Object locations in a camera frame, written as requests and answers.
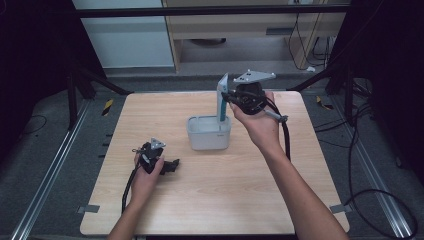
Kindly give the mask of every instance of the floor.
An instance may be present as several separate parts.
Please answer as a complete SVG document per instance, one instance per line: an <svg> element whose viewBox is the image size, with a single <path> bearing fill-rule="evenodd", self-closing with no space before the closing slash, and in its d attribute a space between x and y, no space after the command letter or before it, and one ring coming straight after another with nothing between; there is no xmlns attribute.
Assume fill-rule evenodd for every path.
<svg viewBox="0 0 424 240"><path fill-rule="evenodd" d="M267 89L286 89L322 70L322 66L317 67L315 73L297 69L291 60L287 45L282 38L278 37L227 39L223 44L214 44L214 40L186 41L184 47L181 69L176 73L153 75L148 73L131 79L112 78L110 80L123 88L137 92L214 90L216 81L223 74L229 72L237 76L251 69L277 74L278 77L275 80L264 83L268 84ZM321 53L322 49L324 46L318 45L316 52ZM314 59L313 56L309 59L317 63L322 62L322 60ZM343 100L343 93L327 96L323 91L325 83L326 80L322 80L302 92L314 126L332 123L326 125L331 126L340 122L342 117L340 102ZM0 239L11 238L11 234L22 223L21 220L25 219L25 213L35 216L32 222L26 222L30 231L25 238L86 238L79 232L82 214L77 213L77 210L89 201L103 156L110 142L110 135L113 133L120 109L125 101L125 96L119 96L100 85L96 85L96 89L98 93L94 101L78 98L79 107L86 106L88 109L84 116L85 120L76 133L76 138L72 140L72 147L63 150L64 161L55 166L51 163L58 149L60 150L62 141L67 137L67 94L60 92L37 104L34 117L9 156L11 164L1 169ZM335 109L329 110L318 104L317 95L321 96L323 104L331 105ZM114 103L108 116L105 117L101 115L101 112L109 99L113 99ZM356 106L365 102L366 99L355 97ZM372 113L361 118L358 129L360 141L356 142L353 148L351 162L348 161L350 155L348 146L351 142L352 128L341 125L331 131L317 132L340 198L342 201L349 198L350 182L357 191L376 185L381 186L381 183L375 182L375 178L372 177L372 172L375 170L378 173L378 179L383 181L383 186L401 198L419 220L420 228L416 239L424 239L423 186L418 183L410 170L399 169L396 166L395 156L391 152L384 133L373 119ZM349 166L352 167L352 181L347 178ZM48 185L48 194L44 195L44 199L40 201L40 208L29 209L51 167L58 169L53 176L55 181ZM393 235L393 223L387 220L388 212L383 206L385 201L387 199L385 200L384 197L382 199L375 197L375 194L369 194L358 199L358 206L374 225L383 229L384 233ZM409 218L409 214L403 208L400 211L410 230L413 230L413 221ZM358 216L357 211L347 213L347 216L351 224L349 236L352 239L387 239L369 227Z"/></svg>

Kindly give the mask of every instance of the tape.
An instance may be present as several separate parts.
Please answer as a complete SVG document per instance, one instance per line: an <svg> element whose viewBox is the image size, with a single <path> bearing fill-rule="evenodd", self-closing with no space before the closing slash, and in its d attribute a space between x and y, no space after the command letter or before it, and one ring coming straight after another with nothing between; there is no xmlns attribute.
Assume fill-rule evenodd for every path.
<svg viewBox="0 0 424 240"><path fill-rule="evenodd" d="M109 113L109 110L112 106L112 103L113 103L113 99L107 100L105 107L103 108L102 116L107 116L107 114Z"/></svg>
<svg viewBox="0 0 424 240"><path fill-rule="evenodd" d="M350 205L343 205L343 204L339 204L339 205L335 205L335 206L330 206L330 210L333 214L335 213L339 213L339 212L352 212L352 207Z"/></svg>
<svg viewBox="0 0 424 240"><path fill-rule="evenodd" d="M99 212L100 206L98 205L87 205L85 207L78 207L77 213L86 213L86 212L91 212L91 213L97 213Z"/></svg>

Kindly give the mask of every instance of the white container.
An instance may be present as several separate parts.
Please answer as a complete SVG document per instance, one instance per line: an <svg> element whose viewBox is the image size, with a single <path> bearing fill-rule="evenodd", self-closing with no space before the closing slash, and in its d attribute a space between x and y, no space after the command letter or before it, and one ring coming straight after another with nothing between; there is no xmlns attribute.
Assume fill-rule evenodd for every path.
<svg viewBox="0 0 424 240"><path fill-rule="evenodd" d="M230 143L231 119L225 116L221 124L216 116L191 116L187 133L193 150L226 149Z"/></svg>

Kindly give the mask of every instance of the black pole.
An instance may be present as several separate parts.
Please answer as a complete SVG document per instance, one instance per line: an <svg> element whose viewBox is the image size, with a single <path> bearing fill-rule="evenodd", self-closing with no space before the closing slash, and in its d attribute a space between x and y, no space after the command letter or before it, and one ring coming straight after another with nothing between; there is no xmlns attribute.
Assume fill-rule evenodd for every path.
<svg viewBox="0 0 424 240"><path fill-rule="evenodd" d="M82 9L76 11L52 11L50 14L79 18L106 17L152 17L189 15L237 15L277 13L337 13L352 9L350 4L305 4L305 5L253 5L253 6L208 6L208 7L164 7Z"/></svg>

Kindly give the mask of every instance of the wooden table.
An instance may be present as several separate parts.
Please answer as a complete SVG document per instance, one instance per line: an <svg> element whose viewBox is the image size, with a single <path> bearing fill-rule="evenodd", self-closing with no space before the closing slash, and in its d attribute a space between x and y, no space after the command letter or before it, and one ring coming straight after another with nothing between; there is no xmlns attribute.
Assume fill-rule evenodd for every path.
<svg viewBox="0 0 424 240"><path fill-rule="evenodd" d="M288 115L292 162L327 206L340 204L311 121L297 92L275 92ZM166 160L179 158L175 173L160 176L140 219L141 235L293 234L284 200L259 150L233 117L229 147L191 149L186 121L216 114L216 92L132 94L126 99L90 199L97 213L85 213L81 232L106 235L121 214L121 198L134 167L135 149L151 137L167 144ZM280 128L284 146L283 131ZM344 213L336 214L347 231Z"/></svg>

